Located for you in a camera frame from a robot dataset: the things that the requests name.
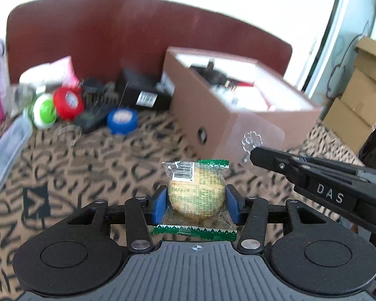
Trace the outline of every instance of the open box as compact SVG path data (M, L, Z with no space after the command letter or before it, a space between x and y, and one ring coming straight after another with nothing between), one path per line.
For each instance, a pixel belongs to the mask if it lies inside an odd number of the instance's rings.
M228 77L254 82L275 110L237 109L218 98L209 83L189 69L192 64L206 66L209 60ZM261 135L266 147L295 147L306 138L322 110L259 61L230 54L170 47L162 82L175 88L171 110L202 159L241 161L245 157L241 141L250 131Z

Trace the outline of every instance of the brown open cardboard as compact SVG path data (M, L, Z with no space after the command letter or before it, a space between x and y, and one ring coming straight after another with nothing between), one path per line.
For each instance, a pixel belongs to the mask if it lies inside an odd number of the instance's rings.
M341 101L366 123L376 123L376 82L355 69Z
M237 111L222 103L209 84L194 70L187 68L176 57L180 54L225 58L249 62L261 67L271 80L288 89L309 104L303 111ZM190 145L199 158L229 159L244 156L243 134L255 131L262 136L265 146L288 149L302 143L315 125L322 110L301 92L285 82L275 71L257 60L204 50L170 47L165 56L163 74L175 85L171 110L183 128Z
M351 111L339 98L336 98L323 123L343 143L357 153L372 133L368 125L358 115Z
M376 41L362 37L356 45L358 55L355 58L355 67L376 81Z

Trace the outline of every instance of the green and white ball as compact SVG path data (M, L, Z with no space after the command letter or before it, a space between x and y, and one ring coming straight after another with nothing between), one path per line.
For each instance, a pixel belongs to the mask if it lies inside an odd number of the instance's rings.
M48 129L57 120L52 94L44 93L39 95L35 103L24 109L24 111L38 129Z

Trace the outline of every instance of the gray ribbed plate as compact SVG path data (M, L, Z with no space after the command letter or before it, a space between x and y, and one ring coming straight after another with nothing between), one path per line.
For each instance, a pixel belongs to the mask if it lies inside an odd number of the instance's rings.
M59 301L26 292L20 301ZM132 256L113 281L66 301L327 301L285 286L259 256L244 256L229 242L163 242ZM342 301L373 301L366 292Z

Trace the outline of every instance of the brown blanket with black letters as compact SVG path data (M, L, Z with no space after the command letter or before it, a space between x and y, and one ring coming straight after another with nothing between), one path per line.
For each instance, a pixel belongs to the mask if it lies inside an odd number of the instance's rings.
M0 137L10 124L7 119L0 125ZM113 136L102 128L83 136L75 147L70 147L69 137L54 135L63 125L57 123L50 130L34 132L0 193L0 300L16 299L22 293L12 258L27 239L95 199L106 199L113 205L123 204L131 196L151 195L167 181L162 161L196 159L168 112L142 112L139 129L133 134ZM361 164L322 124L317 124L292 152ZM260 195L275 204L297 198L338 218L293 192L282 175L257 177L231 164L225 179L242 194ZM267 240L274 241L281 235L281 226L270 225ZM113 227L111 237L125 243L123 227ZM155 242L161 238L153 237Z

